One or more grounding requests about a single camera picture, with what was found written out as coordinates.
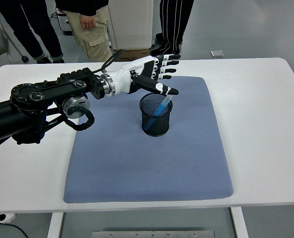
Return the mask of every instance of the white robotic hand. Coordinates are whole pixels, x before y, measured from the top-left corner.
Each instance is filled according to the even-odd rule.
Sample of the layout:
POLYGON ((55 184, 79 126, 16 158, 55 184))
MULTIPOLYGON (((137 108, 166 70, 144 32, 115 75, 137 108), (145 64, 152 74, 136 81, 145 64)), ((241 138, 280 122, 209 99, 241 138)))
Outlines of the white robotic hand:
POLYGON ((140 88, 162 95, 177 95, 178 90, 167 87, 158 80, 170 79, 167 73, 176 70, 168 68, 169 65, 179 63, 180 55, 161 55, 157 57, 147 56, 124 64, 118 71, 110 71, 101 75, 111 87, 107 96, 121 92, 134 93, 140 88))

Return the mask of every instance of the hand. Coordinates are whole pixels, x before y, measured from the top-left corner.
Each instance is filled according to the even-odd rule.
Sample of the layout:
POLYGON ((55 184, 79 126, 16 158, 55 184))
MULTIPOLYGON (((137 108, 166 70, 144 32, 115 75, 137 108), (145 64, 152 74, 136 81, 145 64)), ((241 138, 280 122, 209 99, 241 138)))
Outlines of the hand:
POLYGON ((134 93, 140 88, 162 95, 177 95, 178 90, 163 85, 158 80, 171 78, 167 73, 176 70, 167 66, 178 64, 179 58, 180 55, 147 56, 124 64, 118 71, 104 73, 101 77, 113 85, 107 96, 121 92, 134 93))
POLYGON ((57 10, 58 10, 60 13, 62 13, 62 14, 65 14, 65 13, 66 13, 65 11, 63 11, 63 10, 61 10, 61 9, 59 9, 59 8, 57 8, 57 10))
POLYGON ((152 93, 177 95, 179 93, 177 89, 159 83, 158 80, 171 78, 171 75, 167 75, 167 73, 174 73, 176 70, 166 66, 178 64, 179 61, 177 59, 180 58, 180 55, 160 55, 151 58, 151 60, 144 62, 143 70, 139 70, 141 66, 137 67, 139 59, 132 62, 136 65, 136 70, 134 69, 135 73, 131 70, 133 82, 129 93, 134 93, 138 89, 143 88, 152 93))
POLYGON ((91 27, 96 27, 95 16, 85 16, 80 14, 79 21, 83 30, 90 29, 91 27))

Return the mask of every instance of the black pants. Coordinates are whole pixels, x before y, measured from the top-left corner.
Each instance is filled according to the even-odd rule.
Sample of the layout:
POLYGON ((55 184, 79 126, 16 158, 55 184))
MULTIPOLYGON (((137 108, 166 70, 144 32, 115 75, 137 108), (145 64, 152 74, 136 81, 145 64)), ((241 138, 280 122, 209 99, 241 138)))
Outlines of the black pants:
POLYGON ((162 34, 175 50, 182 40, 194 0, 161 0, 160 23, 162 34))
POLYGON ((0 13, 13 29, 16 38, 35 60, 40 60, 44 53, 28 22, 40 36, 51 58, 62 58, 60 42, 48 17, 45 0, 0 0, 0 13))

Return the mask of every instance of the gray floor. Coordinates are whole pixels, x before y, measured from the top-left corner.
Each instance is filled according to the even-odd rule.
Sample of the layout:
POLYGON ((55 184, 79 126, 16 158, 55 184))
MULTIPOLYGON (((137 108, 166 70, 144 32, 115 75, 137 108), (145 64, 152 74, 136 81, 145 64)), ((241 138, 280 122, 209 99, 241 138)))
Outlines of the gray floor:
MULTIPOLYGON (((153 35, 160 32, 159 2, 154 1, 153 35)), ((51 15, 54 1, 47 0, 47 4, 51 15)), ((2 17, 1 21, 22 53, 28 55, 2 17)), ((52 24, 65 61, 87 62, 73 36, 63 33, 55 18, 52 24)), ((212 59, 212 50, 222 50, 225 59, 284 58, 294 71, 294 0, 195 0, 181 45, 182 60, 212 59)), ((23 64, 12 46, 11 51, 15 63, 23 64)), ((35 62, 30 58, 28 63, 35 62)), ((0 56, 0 67, 5 64, 9 64, 7 56, 0 56)), ((250 238, 294 237, 294 205, 246 207, 243 215, 250 238)), ((50 218, 51 214, 19 214, 12 224, 22 227, 29 237, 45 238, 50 218)), ((230 213, 224 208, 68 213, 61 237, 87 238, 91 231, 125 229, 207 229, 215 230, 217 238, 235 237, 230 213)), ((14 230, 0 225, 0 237, 24 237, 14 230)))

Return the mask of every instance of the metal plate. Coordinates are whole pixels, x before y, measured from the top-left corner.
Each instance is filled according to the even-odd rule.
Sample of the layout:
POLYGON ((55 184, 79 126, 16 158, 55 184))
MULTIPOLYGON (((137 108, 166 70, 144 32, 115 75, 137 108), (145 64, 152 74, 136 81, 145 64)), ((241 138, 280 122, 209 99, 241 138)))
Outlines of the metal plate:
POLYGON ((213 58, 223 58, 224 54, 221 50, 219 51, 210 51, 213 58))
POLYGON ((214 231, 93 232, 92 238, 215 238, 214 231))

